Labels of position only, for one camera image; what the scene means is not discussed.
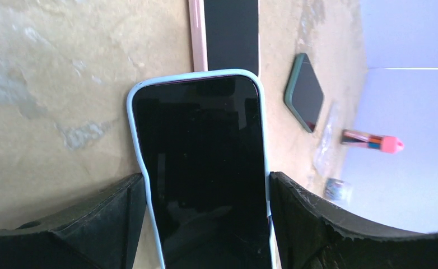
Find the phone bezel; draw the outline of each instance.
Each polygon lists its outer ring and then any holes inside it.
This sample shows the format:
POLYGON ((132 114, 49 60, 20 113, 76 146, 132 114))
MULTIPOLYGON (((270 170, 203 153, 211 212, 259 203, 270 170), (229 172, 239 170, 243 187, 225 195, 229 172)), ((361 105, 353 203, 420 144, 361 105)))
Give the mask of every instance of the phone bezel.
POLYGON ((156 226, 156 219, 155 219, 155 212, 153 211, 153 205, 151 202, 151 187, 150 187, 150 178, 148 176, 148 171, 145 166, 145 162, 143 161, 142 152, 140 149, 139 141, 138 141, 138 133, 137 133, 137 127, 135 124, 135 118, 133 115, 133 99, 135 94, 141 90, 144 87, 152 86, 152 85, 160 85, 160 84, 170 84, 172 82, 182 82, 182 81, 194 81, 194 80, 201 80, 203 78, 214 78, 214 77, 226 77, 226 76, 245 76, 252 80, 254 82, 255 87, 257 88, 258 96, 259 96, 259 106, 260 106, 260 114, 261 114, 261 123, 262 123, 262 139, 263 139, 263 152, 264 152, 264 179, 265 179, 265 198, 267 203, 267 212, 265 217, 269 218, 270 223, 270 235, 269 235, 269 246, 270 246, 270 253, 271 253, 271 261, 272 261, 272 268, 276 268, 276 259, 275 259, 275 241, 273 240, 273 222, 270 218, 271 216, 271 210, 270 210, 270 194, 269 194, 269 177, 270 177, 270 169, 268 164, 268 150, 267 150, 267 121, 265 120, 265 101, 264 101, 264 90, 262 83, 259 81, 259 78, 257 76, 247 70, 244 69, 225 69, 225 70, 215 70, 215 71, 208 71, 208 72, 193 72, 193 73, 185 73, 182 75, 173 75, 173 76, 166 76, 166 77, 158 77, 158 78, 152 78, 149 80, 142 81, 130 90, 127 96, 127 116, 128 116, 128 122, 130 124, 130 130, 132 133, 132 140, 133 140, 133 146, 135 149, 135 154, 137 157, 138 164, 140 166, 141 172, 143 174, 143 177, 145 178, 145 192, 146 192, 146 202, 148 206, 148 211, 150 212, 153 232, 155 233, 155 241, 156 241, 156 248, 158 252, 158 257, 160 261, 160 266, 162 269, 165 269, 165 260, 163 258, 163 251, 162 246, 160 243, 160 237, 158 233, 158 228, 156 226))

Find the black phone screen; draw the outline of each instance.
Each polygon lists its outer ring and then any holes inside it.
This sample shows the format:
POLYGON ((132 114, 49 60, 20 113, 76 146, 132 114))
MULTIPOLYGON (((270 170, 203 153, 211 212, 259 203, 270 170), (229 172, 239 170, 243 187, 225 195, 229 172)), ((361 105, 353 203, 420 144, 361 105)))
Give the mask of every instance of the black phone screen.
POLYGON ((310 59, 305 53, 300 53, 295 58, 285 92, 285 104, 310 133, 315 131, 323 99, 323 91, 310 59))
POLYGON ((241 68, 259 75, 259 1, 204 0, 209 70, 241 68))
POLYGON ((271 268, 255 83, 146 86, 133 114, 166 267, 271 268))

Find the pink phone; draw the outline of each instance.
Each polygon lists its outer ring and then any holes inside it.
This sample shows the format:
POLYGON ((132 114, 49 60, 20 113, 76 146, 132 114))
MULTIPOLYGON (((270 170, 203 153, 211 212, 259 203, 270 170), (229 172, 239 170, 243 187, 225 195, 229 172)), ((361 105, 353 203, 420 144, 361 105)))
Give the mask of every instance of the pink phone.
POLYGON ((194 71, 245 69, 259 76, 259 1, 189 0, 194 71))

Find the stained surface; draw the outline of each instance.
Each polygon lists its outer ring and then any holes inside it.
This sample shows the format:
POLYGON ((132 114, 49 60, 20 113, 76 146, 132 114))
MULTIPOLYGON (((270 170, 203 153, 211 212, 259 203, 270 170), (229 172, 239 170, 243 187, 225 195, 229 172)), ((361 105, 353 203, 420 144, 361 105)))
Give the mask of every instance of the stained surface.
MULTIPOLYGON (((342 125, 351 126, 366 72, 359 1, 260 0, 259 30, 271 169, 320 193, 324 181, 307 176, 325 120, 309 135, 283 92, 295 54, 307 52, 323 111, 339 101, 342 125)), ((0 228, 50 215, 138 171, 128 90, 190 71, 184 1, 0 0, 0 228)), ((144 224, 135 268, 157 268, 148 215, 144 224)))
POLYGON ((167 268, 270 268, 254 83, 147 86, 133 111, 167 268))

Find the smartphone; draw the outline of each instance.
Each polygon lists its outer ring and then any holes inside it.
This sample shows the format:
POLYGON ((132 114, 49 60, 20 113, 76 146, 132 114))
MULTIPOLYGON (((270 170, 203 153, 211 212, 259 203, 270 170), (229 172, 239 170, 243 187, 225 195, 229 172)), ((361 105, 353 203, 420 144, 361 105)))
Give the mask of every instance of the smartphone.
POLYGON ((259 1, 189 0, 195 71, 241 68, 259 76, 259 1))
POLYGON ((274 268, 262 86, 241 69, 141 82, 127 111, 162 268, 274 268))
POLYGON ((285 90, 285 104, 303 128, 313 133, 323 106, 323 91, 306 53, 296 56, 285 90))

